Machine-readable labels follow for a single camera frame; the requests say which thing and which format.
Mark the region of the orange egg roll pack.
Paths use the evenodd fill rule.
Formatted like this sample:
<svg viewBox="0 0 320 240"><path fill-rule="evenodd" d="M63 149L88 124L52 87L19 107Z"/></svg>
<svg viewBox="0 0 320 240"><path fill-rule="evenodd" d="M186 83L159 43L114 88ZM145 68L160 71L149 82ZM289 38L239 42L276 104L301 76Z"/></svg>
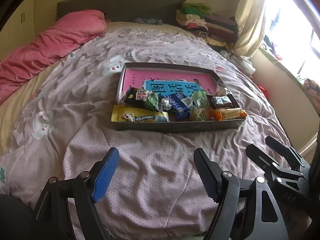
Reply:
<svg viewBox="0 0 320 240"><path fill-rule="evenodd" d="M209 110L209 117L216 121L241 119L246 116L247 113L240 108L219 108Z"/></svg>

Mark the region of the green bag yellow cake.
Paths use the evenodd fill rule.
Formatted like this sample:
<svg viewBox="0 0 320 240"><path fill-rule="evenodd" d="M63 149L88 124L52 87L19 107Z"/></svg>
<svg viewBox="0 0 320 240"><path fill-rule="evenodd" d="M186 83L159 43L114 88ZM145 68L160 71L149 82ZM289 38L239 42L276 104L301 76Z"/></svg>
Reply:
<svg viewBox="0 0 320 240"><path fill-rule="evenodd" d="M190 108L191 121L207 121L209 118L210 104L204 90L193 92L191 96L193 105Z"/></svg>

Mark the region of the yellow Alpenliebe candy bag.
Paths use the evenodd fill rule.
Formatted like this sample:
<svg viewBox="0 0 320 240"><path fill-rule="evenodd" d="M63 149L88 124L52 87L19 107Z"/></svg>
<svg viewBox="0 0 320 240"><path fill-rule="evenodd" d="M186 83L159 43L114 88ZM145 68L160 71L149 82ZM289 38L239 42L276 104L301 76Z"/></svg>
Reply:
<svg viewBox="0 0 320 240"><path fill-rule="evenodd" d="M148 109L128 107L123 105L114 105L111 121L138 123L170 122L169 115L166 112L159 113Z"/></svg>

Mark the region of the brown Snickers bar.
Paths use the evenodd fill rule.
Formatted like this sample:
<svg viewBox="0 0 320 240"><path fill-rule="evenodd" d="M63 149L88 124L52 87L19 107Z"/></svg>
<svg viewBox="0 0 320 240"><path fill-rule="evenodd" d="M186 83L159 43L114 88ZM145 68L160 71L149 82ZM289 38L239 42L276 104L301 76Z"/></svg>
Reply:
<svg viewBox="0 0 320 240"><path fill-rule="evenodd" d="M233 108L232 101L226 95L207 95L207 99L213 109Z"/></svg>

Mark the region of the blue biscuit packet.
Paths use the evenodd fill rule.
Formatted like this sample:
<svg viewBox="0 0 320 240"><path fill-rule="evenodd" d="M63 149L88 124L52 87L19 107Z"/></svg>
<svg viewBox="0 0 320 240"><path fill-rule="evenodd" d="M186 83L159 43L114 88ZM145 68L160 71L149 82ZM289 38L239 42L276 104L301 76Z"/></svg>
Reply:
<svg viewBox="0 0 320 240"><path fill-rule="evenodd" d="M193 105L191 98L185 96L182 92L170 94L167 98L171 102L177 121L187 118L190 115L190 108Z"/></svg>

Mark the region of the black green candy packet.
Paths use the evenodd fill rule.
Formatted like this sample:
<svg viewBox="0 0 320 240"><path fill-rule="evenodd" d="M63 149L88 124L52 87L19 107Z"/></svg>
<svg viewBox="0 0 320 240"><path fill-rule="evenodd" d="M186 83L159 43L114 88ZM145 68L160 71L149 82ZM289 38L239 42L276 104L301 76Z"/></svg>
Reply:
<svg viewBox="0 0 320 240"><path fill-rule="evenodd" d="M141 88L130 87L120 101L121 105L162 113L161 95Z"/></svg>

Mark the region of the clear red pastry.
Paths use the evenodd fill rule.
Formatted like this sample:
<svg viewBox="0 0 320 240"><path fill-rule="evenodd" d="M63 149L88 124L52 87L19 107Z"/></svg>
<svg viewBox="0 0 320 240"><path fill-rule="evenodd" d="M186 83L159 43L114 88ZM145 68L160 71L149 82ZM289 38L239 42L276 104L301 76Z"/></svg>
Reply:
<svg viewBox="0 0 320 240"><path fill-rule="evenodd" d="M229 89L223 84L222 81L217 81L215 96L227 96Z"/></svg>

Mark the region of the red plastic bag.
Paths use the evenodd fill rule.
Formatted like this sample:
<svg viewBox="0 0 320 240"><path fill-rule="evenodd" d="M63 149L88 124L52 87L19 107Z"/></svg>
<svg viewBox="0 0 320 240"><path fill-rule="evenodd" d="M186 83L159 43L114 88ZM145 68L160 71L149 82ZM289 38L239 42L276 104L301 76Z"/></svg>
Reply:
<svg viewBox="0 0 320 240"><path fill-rule="evenodd" d="M261 90L261 92L264 94L264 96L265 96L265 98L267 99L267 100L269 100L269 93L268 93L268 91L264 88L264 87L262 87L262 86L258 86L258 88Z"/></svg>

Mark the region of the pink and blue book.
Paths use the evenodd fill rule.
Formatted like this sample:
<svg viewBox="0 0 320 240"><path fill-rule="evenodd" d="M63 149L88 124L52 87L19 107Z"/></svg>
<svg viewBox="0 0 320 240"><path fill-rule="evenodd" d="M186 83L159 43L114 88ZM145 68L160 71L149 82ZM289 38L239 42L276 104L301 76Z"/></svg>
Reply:
<svg viewBox="0 0 320 240"><path fill-rule="evenodd" d="M130 87L142 88L164 96L181 92L192 96L193 92L204 90L208 94L216 92L217 84L210 74L200 72L173 72L168 69L150 71L147 69L127 68L121 81L121 93Z"/></svg>

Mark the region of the dark shallow cardboard tray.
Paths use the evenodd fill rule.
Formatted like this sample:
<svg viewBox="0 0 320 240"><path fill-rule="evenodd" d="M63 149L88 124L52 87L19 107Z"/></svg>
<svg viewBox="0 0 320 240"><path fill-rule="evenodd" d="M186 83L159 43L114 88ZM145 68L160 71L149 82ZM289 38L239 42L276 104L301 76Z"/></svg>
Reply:
<svg viewBox="0 0 320 240"><path fill-rule="evenodd" d="M238 128L247 113L212 70L126 63L111 123L116 130L162 133Z"/></svg>

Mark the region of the pink quilt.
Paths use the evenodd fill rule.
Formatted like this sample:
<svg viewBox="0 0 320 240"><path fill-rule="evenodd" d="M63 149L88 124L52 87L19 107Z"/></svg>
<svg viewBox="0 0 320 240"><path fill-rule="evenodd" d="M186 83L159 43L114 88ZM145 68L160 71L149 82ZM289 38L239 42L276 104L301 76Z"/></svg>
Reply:
<svg viewBox="0 0 320 240"><path fill-rule="evenodd" d="M67 56L104 32L100 10L68 13L35 40L1 60L1 103L46 67Z"/></svg>

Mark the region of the cream curtain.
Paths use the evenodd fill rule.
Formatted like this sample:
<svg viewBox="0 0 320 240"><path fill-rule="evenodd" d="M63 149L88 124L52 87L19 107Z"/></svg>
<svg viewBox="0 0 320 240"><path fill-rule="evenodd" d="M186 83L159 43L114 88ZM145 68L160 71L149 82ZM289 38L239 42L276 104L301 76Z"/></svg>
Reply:
<svg viewBox="0 0 320 240"><path fill-rule="evenodd" d="M236 56L252 58L265 36L266 0L240 0L235 20L238 39L233 46Z"/></svg>

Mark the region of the dark patterned pillow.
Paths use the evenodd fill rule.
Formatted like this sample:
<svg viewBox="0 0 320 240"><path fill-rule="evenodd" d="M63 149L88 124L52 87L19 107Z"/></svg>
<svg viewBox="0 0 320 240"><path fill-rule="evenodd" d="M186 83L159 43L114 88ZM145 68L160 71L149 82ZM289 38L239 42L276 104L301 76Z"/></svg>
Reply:
<svg viewBox="0 0 320 240"><path fill-rule="evenodd" d="M139 24L148 24L148 25L162 25L163 21L161 19L156 18L135 18L133 20L134 23Z"/></svg>

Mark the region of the cream wardrobe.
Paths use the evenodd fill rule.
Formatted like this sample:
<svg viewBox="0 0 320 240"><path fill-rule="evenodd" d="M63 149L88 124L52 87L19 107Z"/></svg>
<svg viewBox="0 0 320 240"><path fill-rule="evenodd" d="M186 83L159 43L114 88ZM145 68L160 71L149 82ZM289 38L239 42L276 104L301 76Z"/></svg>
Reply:
<svg viewBox="0 0 320 240"><path fill-rule="evenodd" d="M1 30L1 60L34 38L34 0L24 0Z"/></svg>

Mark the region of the dark green headboard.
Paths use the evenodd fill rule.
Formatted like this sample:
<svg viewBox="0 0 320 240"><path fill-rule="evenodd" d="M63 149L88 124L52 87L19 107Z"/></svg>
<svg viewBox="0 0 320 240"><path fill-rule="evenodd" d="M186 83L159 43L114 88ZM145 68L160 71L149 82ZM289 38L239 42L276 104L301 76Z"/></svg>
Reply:
<svg viewBox="0 0 320 240"><path fill-rule="evenodd" d="M82 10L100 10L113 22L132 22L136 18L162 20L176 25L176 10L186 0L66 0L57 3L56 19Z"/></svg>

